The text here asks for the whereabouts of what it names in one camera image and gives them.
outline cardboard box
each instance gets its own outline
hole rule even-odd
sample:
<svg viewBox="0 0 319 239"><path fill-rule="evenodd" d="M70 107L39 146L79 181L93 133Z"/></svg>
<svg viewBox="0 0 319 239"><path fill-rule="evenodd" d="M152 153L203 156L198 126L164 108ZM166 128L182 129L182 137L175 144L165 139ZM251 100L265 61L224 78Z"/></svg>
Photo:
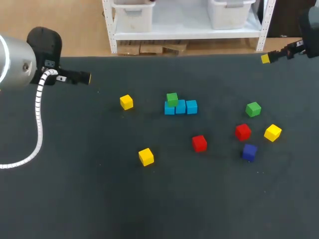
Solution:
<svg viewBox="0 0 319 239"><path fill-rule="evenodd" d="M119 55L139 55L140 41L117 41Z"/></svg>
<svg viewBox="0 0 319 239"><path fill-rule="evenodd" d="M154 41L154 40L142 41L140 52L162 54L163 53L162 41Z"/></svg>
<svg viewBox="0 0 319 239"><path fill-rule="evenodd" d="M187 48L187 40L145 40L141 42L141 53L182 55Z"/></svg>
<svg viewBox="0 0 319 239"><path fill-rule="evenodd" d="M168 52L175 52L177 55L183 54L187 49L187 40L166 40L163 48L168 49Z"/></svg>

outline silver cylinder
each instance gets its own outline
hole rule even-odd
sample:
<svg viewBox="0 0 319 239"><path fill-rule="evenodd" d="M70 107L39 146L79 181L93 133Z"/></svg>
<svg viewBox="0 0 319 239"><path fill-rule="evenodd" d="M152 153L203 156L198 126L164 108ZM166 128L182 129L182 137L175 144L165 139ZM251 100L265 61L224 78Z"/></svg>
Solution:
<svg viewBox="0 0 319 239"><path fill-rule="evenodd" d="M30 45L0 35L0 90L28 85L35 71L36 59Z"/></svg>

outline yellow cube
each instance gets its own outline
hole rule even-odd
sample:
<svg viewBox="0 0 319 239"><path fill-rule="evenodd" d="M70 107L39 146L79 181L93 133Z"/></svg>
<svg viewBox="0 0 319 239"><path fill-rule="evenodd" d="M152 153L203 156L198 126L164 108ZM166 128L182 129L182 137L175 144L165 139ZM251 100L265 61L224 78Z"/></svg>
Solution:
<svg viewBox="0 0 319 239"><path fill-rule="evenodd" d="M121 106L123 107L125 111L130 108L133 108L133 99L129 95L121 97L120 102L121 102Z"/></svg>
<svg viewBox="0 0 319 239"><path fill-rule="evenodd" d="M139 157L144 167L154 163L154 156L149 148L140 151Z"/></svg>
<svg viewBox="0 0 319 239"><path fill-rule="evenodd" d="M281 128L272 124L268 129L266 129L264 137L274 142L281 134Z"/></svg>

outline cyan cube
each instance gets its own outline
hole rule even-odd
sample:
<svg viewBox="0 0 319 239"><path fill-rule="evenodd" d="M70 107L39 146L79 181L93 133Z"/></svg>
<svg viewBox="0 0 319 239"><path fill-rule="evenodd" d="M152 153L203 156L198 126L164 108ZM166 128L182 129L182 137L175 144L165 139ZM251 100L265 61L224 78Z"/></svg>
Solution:
<svg viewBox="0 0 319 239"><path fill-rule="evenodd" d="M175 107L169 107L167 101L165 101L164 114L165 115L174 115L175 114Z"/></svg>
<svg viewBox="0 0 319 239"><path fill-rule="evenodd" d="M253 162L255 160L257 152L257 147L251 144L245 144L243 150L243 159L246 159L249 162Z"/></svg>
<svg viewBox="0 0 319 239"><path fill-rule="evenodd" d="M197 102L196 101L186 101L187 114L193 115L197 114Z"/></svg>
<svg viewBox="0 0 319 239"><path fill-rule="evenodd" d="M186 103L185 100L178 100L178 105L176 106L176 114L186 113Z"/></svg>

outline cube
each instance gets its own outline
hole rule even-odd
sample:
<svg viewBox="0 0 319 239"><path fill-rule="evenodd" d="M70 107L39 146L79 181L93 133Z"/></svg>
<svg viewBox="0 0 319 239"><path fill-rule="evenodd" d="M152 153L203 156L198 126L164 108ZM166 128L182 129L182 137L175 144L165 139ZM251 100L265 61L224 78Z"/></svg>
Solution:
<svg viewBox="0 0 319 239"><path fill-rule="evenodd" d="M261 107L257 102L250 103L246 106L246 113L249 117L254 117L259 115L261 112Z"/></svg>
<svg viewBox="0 0 319 239"><path fill-rule="evenodd" d="M154 156L149 148L140 151L139 158L144 167L154 163Z"/></svg>
<svg viewBox="0 0 319 239"><path fill-rule="evenodd" d="M243 159L246 159L249 162L253 162L255 160L257 152L257 147L250 144L245 144L244 150L243 150Z"/></svg>
<svg viewBox="0 0 319 239"><path fill-rule="evenodd" d="M175 107L169 107L167 101L165 101L165 105L164 105L164 114L165 115L174 115L175 114Z"/></svg>
<svg viewBox="0 0 319 239"><path fill-rule="evenodd" d="M123 107L125 111L130 108L133 108L133 99L129 95L122 96L120 98L120 102L121 102L121 106Z"/></svg>
<svg viewBox="0 0 319 239"><path fill-rule="evenodd" d="M177 93L169 93L166 97L169 107L176 107L178 105Z"/></svg>
<svg viewBox="0 0 319 239"><path fill-rule="evenodd" d="M236 127L235 135L239 139L239 141L245 141L249 139L251 130L248 125L244 123Z"/></svg>
<svg viewBox="0 0 319 239"><path fill-rule="evenodd" d="M197 114L197 102L196 101L186 101L187 114L193 115Z"/></svg>
<svg viewBox="0 0 319 239"><path fill-rule="evenodd" d="M186 103L185 100L179 100L178 105L176 106L176 114L186 113Z"/></svg>
<svg viewBox="0 0 319 239"><path fill-rule="evenodd" d="M195 152L204 152L207 150L207 141L204 136L199 135L192 138L192 145Z"/></svg>
<svg viewBox="0 0 319 239"><path fill-rule="evenodd" d="M271 142L274 142L281 134L281 128L272 124L264 134L264 137L269 139Z"/></svg>

